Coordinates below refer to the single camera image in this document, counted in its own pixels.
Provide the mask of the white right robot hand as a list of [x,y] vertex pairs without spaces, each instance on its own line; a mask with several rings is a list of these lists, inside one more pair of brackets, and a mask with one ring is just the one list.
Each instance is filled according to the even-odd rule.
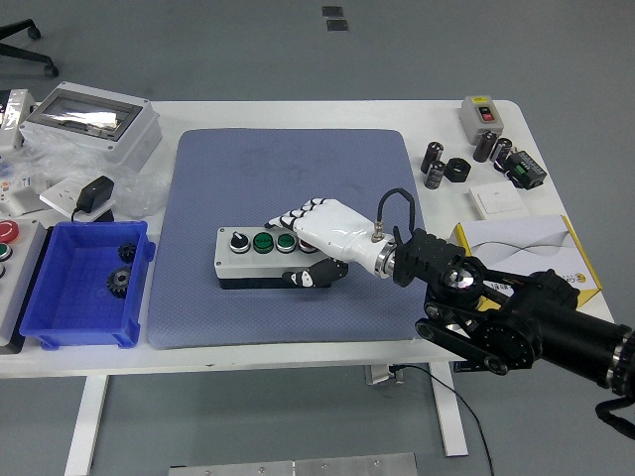
[[267,228],[284,227],[299,240],[326,255],[301,271],[286,272],[282,279],[299,288],[322,288],[346,276],[348,265],[357,263],[368,273],[386,279],[394,238],[375,238],[371,220],[332,198],[313,198],[301,208],[269,220]]

